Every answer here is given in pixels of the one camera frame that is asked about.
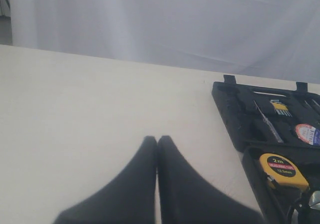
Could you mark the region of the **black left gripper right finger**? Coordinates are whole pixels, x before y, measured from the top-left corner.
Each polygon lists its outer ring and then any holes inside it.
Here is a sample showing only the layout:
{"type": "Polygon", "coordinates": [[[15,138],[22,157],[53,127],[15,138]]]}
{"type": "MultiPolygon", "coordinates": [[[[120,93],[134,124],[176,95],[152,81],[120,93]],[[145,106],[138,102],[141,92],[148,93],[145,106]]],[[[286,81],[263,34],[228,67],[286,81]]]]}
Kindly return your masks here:
{"type": "Polygon", "coordinates": [[[263,224],[257,211],[206,181],[168,135],[157,143],[161,221],[164,224],[263,224]]]}

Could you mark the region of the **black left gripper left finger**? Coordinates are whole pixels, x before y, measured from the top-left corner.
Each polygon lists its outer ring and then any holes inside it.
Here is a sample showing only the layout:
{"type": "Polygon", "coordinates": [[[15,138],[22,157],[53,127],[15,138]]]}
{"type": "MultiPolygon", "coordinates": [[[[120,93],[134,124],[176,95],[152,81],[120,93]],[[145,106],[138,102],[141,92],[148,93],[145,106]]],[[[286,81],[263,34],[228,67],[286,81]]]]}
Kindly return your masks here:
{"type": "Polygon", "coordinates": [[[62,211],[56,224],[154,224],[157,141],[146,136],[125,168],[106,186],[62,211]]]}

